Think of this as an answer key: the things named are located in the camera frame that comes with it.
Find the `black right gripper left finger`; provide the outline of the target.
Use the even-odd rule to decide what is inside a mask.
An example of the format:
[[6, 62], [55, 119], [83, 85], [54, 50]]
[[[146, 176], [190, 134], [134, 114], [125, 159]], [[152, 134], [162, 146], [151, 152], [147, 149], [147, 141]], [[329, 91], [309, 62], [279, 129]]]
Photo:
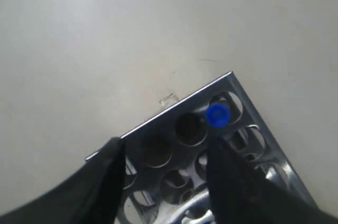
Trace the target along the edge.
[[126, 175], [125, 142], [111, 138], [84, 166], [1, 223], [114, 223]]

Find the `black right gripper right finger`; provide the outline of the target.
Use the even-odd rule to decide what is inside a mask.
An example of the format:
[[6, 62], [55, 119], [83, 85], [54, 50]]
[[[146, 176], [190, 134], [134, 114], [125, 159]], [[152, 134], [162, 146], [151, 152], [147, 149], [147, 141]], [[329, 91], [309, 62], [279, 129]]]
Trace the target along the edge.
[[225, 140], [207, 143], [206, 183], [216, 223], [337, 223], [260, 175]]

